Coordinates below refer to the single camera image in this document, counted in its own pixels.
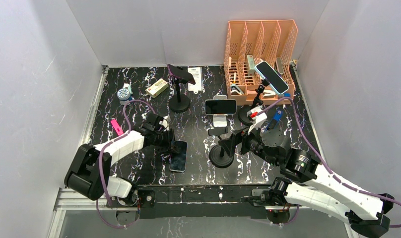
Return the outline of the white-edged black smartphone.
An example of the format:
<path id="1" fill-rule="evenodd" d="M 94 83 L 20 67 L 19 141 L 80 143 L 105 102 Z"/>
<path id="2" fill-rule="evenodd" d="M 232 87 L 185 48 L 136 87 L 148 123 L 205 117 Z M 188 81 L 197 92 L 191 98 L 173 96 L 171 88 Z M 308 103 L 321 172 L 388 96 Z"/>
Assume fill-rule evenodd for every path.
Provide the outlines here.
<path id="1" fill-rule="evenodd" d="M 176 151 L 171 154 L 170 171 L 184 172 L 186 170 L 187 142 L 175 141 Z"/>

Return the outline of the black round-base phone stand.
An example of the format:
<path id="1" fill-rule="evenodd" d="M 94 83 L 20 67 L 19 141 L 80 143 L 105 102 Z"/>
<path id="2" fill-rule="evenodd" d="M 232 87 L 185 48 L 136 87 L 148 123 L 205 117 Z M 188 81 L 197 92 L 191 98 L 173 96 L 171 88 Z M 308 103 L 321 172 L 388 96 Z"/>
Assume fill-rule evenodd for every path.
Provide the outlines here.
<path id="1" fill-rule="evenodd" d="M 228 133 L 228 127 L 215 127 L 208 130 L 209 136 L 217 136 L 220 140 L 222 139 L 220 136 Z M 217 144 L 214 145 L 209 152 L 209 160 L 210 162 L 217 168 L 227 168 L 233 163 L 233 158 L 230 157 L 225 149 Z"/>

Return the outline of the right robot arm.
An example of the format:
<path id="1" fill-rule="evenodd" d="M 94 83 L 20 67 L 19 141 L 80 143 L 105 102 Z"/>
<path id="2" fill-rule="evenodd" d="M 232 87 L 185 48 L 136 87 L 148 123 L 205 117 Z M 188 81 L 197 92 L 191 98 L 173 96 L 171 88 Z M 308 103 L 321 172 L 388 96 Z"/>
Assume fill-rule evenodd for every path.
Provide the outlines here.
<path id="1" fill-rule="evenodd" d="M 308 152 L 293 148 L 291 139 L 280 131 L 235 131 L 211 150 L 210 160 L 216 167 L 226 168 L 232 164 L 237 147 L 242 154 L 252 152 L 280 169 L 270 190 L 253 192 L 246 197 L 247 202 L 256 206 L 306 206 L 343 221 L 368 238 L 379 238 L 389 230 L 387 212 L 393 207 L 392 196 L 371 196 L 347 185 Z"/>

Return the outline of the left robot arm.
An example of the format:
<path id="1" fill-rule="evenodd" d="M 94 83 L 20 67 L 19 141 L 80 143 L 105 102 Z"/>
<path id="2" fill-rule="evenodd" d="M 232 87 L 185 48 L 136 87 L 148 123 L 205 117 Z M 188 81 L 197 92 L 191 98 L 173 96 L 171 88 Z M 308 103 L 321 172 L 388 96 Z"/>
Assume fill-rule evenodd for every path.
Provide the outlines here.
<path id="1" fill-rule="evenodd" d="M 66 187 L 90 200 L 102 195 L 117 197 L 126 206 L 138 201 L 133 182 L 110 175 L 110 167 L 128 154 L 146 147 L 157 147 L 162 153 L 176 153 L 178 148 L 168 116 L 149 113 L 137 128 L 97 145 L 82 144 L 64 179 Z"/>

